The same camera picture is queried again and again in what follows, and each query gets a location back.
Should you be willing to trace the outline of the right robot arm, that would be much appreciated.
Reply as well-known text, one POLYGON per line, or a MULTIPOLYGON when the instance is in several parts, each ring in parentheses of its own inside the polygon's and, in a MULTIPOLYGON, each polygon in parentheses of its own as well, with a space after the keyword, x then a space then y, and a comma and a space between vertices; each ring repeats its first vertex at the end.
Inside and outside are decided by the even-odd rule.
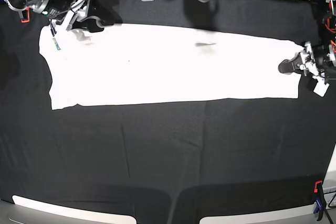
POLYGON ((97 0, 4 0, 8 7, 19 13, 23 23, 29 21, 29 12, 42 14, 49 19, 51 34, 56 27, 69 31, 103 31, 114 23, 113 16, 97 0))

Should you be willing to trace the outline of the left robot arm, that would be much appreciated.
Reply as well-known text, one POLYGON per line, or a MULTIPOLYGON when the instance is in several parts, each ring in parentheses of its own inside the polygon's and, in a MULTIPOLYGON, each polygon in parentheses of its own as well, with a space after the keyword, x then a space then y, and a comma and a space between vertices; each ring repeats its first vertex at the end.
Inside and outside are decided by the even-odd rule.
POLYGON ((278 71, 301 72, 328 84, 335 80, 335 0, 310 0, 310 4, 321 41, 316 45, 305 42, 302 51, 279 64, 278 71))

